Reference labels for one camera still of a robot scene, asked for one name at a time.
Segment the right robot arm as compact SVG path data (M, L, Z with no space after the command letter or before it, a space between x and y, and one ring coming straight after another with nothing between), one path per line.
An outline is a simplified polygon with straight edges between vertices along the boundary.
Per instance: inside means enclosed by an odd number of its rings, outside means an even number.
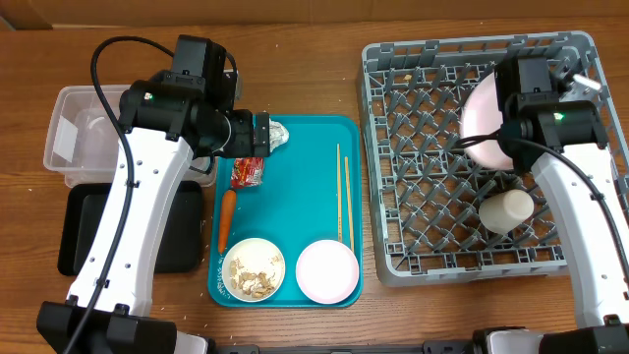
M593 98L601 85L555 78L543 56L505 59L469 96L463 148L485 167L532 173L554 219L575 301L574 330L475 332L474 353L625 353L628 222L608 136Z

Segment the wooden chopstick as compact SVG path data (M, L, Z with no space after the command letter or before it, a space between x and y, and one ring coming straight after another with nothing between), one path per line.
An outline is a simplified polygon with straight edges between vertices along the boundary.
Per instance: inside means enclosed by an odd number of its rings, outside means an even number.
M343 212L340 144L336 145L336 190L337 190L337 241L343 242Z
M347 199L347 215L348 215L348 227L349 227L349 239L350 249L355 252L355 239L354 239L354 224L353 224L353 206L351 195L351 183L350 183L350 166L348 156L344 156L345 167L345 187L346 187L346 199Z

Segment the red snack wrapper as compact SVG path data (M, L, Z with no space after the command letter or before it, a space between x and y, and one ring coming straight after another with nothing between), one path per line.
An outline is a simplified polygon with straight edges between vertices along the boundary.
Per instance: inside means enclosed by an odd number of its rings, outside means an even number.
M264 170L263 157L245 157L234 160L230 185L232 189L259 186Z

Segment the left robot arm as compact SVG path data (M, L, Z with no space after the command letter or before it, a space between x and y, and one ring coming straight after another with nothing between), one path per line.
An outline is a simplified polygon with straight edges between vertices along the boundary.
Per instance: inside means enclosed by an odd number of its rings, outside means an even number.
M234 106L238 70L221 45L181 35L172 65L133 83L108 118L116 172L95 238L64 302L44 302L36 327L58 353L212 353L215 342L153 319L157 254L194 159L267 157L269 117Z

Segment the large white plate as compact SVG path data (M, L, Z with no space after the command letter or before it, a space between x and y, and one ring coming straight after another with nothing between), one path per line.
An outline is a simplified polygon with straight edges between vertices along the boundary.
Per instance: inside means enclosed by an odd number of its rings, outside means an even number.
M489 135L498 130L503 118L497 103L495 78L494 73L491 73L480 81L467 98L460 119L460 137ZM495 140L466 147L465 153L483 168L513 169L512 158L501 150Z

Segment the white cup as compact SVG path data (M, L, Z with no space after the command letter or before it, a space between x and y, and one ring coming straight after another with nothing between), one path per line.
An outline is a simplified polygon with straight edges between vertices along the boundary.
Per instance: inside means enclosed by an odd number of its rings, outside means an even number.
M479 217L488 231L506 234L527 220L534 209L534 201L526 192L510 190L484 200Z

